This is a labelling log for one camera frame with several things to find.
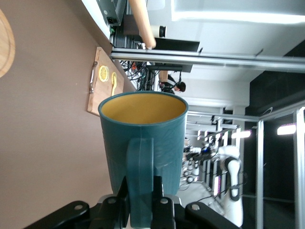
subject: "wooden cutting board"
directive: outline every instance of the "wooden cutting board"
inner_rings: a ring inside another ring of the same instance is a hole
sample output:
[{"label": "wooden cutting board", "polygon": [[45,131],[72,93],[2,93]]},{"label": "wooden cutting board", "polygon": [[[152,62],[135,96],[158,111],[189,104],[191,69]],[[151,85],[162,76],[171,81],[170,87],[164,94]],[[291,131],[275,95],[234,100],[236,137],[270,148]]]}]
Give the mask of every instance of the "wooden cutting board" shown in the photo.
[{"label": "wooden cutting board", "polygon": [[15,57],[15,40],[10,24],[0,10],[0,78],[8,72]]},{"label": "wooden cutting board", "polygon": [[[98,112],[98,106],[100,103],[111,96],[112,94],[112,73],[116,72],[117,75],[117,85],[114,89],[114,94],[120,94],[123,92],[124,88],[124,77],[115,67],[112,60],[105,53],[101,47],[97,47],[95,54],[95,61],[98,63],[94,68],[94,78],[93,78],[93,88],[94,93],[89,96],[89,103],[87,111],[100,116]],[[102,82],[99,78],[99,69],[101,66],[107,66],[109,68],[109,78],[107,81]]]}]

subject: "mug rim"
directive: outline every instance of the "mug rim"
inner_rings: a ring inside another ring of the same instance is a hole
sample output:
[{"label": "mug rim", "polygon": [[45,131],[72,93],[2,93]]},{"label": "mug rim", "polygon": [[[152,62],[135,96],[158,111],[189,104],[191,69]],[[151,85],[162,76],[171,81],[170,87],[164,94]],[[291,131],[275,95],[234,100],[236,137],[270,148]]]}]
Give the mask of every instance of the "mug rim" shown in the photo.
[{"label": "mug rim", "polygon": [[[112,100],[112,99],[115,99],[115,98],[118,98],[118,97],[121,97],[121,96],[125,96],[125,95],[130,95],[130,94],[161,94],[161,95],[166,95],[166,96],[170,96],[170,97],[173,97],[173,98],[176,98],[178,100],[180,100],[181,102],[184,103],[185,105],[185,111],[180,114],[179,116],[173,118],[173,119],[169,119],[169,120],[166,120],[164,122],[158,122],[158,123],[150,123],[150,124],[133,124],[133,123],[124,123],[124,122],[119,122],[117,120],[114,120],[112,118],[109,118],[107,117],[106,115],[104,115],[102,113],[102,106],[107,103],[108,101]],[[107,99],[103,100],[99,106],[98,106],[98,111],[99,111],[99,114],[100,114],[100,118],[104,118],[110,122],[114,122],[114,123],[117,123],[117,124],[121,124],[121,125],[128,125],[128,126],[155,126],[155,125],[162,125],[162,124],[168,124],[170,122],[173,122],[175,121],[176,119],[179,119],[183,116],[186,115],[186,113],[188,112],[189,110],[189,105],[188,103],[181,97],[179,96],[176,96],[174,94],[170,94],[170,93],[165,93],[165,92],[155,92],[155,91],[135,91],[135,92],[125,92],[125,93],[121,93],[121,94],[116,94],[114,96],[110,96],[108,97]]]}]

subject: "rolling pin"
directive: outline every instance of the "rolling pin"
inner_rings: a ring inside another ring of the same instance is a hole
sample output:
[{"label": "rolling pin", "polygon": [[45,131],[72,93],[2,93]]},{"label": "rolling pin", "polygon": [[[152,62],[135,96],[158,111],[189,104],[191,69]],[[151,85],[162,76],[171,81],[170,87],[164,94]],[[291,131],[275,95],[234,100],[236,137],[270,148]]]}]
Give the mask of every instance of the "rolling pin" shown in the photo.
[{"label": "rolling pin", "polygon": [[150,27],[145,0],[129,0],[129,4],[146,48],[153,49],[156,47],[156,40]]}]

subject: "mug handle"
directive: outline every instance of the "mug handle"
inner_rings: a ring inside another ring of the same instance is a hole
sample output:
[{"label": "mug handle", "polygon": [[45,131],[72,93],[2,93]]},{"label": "mug handle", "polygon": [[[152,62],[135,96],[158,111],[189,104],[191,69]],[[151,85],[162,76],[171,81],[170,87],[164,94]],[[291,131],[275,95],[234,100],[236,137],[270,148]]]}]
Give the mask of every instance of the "mug handle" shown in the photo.
[{"label": "mug handle", "polygon": [[127,185],[130,224],[150,228],[153,219],[153,139],[132,138],[127,148]]}]

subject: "lemon slice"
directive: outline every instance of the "lemon slice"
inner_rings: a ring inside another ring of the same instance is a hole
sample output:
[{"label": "lemon slice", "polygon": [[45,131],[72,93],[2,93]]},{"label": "lemon slice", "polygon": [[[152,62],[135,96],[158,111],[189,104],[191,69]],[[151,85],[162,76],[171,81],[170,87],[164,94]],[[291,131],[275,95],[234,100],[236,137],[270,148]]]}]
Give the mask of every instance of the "lemon slice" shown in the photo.
[{"label": "lemon slice", "polygon": [[109,79],[109,68],[107,66],[101,66],[99,69],[100,81],[106,82]]},{"label": "lemon slice", "polygon": [[113,72],[112,75],[111,75],[111,81],[112,81],[112,91],[111,91],[111,96],[114,95],[114,90],[116,88],[116,73]]}]

